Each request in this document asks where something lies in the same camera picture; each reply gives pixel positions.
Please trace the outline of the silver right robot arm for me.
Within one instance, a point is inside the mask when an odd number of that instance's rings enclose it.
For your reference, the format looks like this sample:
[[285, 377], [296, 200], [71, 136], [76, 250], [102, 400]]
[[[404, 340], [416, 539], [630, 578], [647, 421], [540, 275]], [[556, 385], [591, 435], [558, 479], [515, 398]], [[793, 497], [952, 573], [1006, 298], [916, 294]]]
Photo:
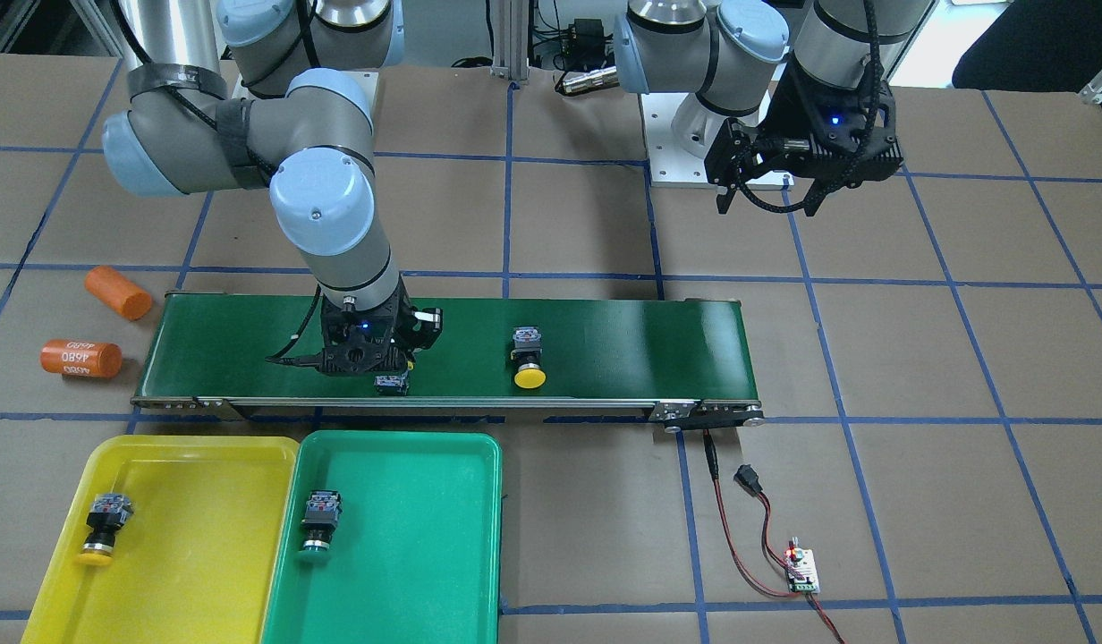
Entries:
[[266, 189], [317, 281], [318, 353], [268, 361], [399, 377], [442, 333], [412, 304], [377, 213], [371, 103], [353, 78], [403, 58], [400, 1], [114, 1], [130, 69], [106, 164], [143, 197]]

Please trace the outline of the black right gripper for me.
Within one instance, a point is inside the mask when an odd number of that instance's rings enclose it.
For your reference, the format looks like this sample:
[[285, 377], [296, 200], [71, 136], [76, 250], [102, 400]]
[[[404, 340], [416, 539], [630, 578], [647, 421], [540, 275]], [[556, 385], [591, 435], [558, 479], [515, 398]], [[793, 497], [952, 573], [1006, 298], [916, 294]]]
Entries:
[[395, 291], [374, 309], [341, 309], [326, 296], [318, 305], [325, 347], [318, 372], [329, 376], [402, 375], [409, 354], [426, 350], [442, 334], [441, 309], [417, 309], [403, 291]]

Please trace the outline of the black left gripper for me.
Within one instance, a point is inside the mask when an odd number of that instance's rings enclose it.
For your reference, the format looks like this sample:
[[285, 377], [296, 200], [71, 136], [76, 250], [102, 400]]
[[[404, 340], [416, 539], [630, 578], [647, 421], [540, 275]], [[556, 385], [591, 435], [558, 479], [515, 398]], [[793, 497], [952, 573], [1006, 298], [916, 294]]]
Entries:
[[838, 176], [849, 167], [865, 135], [873, 89], [867, 69], [855, 73], [854, 87], [847, 89], [829, 86], [809, 76], [798, 63], [789, 63], [764, 121], [746, 124], [742, 118], [726, 118], [707, 148], [705, 170], [707, 181], [719, 187], [719, 215], [726, 215], [738, 191], [755, 207], [771, 212], [771, 205], [746, 186], [757, 176], [754, 171], [759, 165], [814, 179], [806, 191], [808, 217], [815, 216], [827, 196], [845, 184], [894, 175], [903, 164], [903, 151], [895, 131], [892, 89], [880, 80], [878, 119], [869, 146], [846, 179]]

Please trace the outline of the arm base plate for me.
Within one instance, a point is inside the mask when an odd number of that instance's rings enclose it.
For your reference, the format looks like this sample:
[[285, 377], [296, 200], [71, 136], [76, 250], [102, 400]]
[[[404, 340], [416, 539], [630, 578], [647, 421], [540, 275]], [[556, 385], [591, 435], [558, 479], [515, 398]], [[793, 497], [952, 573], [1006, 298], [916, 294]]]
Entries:
[[653, 186], [715, 189], [705, 158], [725, 118], [691, 93], [642, 94], [640, 107]]
[[[375, 105], [380, 93], [379, 72], [371, 69], [358, 69], [345, 71], [345, 74], [359, 85], [364, 97], [366, 97], [371, 105]], [[257, 98], [257, 95], [249, 90], [248, 87], [244, 87], [242, 80], [244, 78], [239, 76], [233, 82], [231, 98]]]

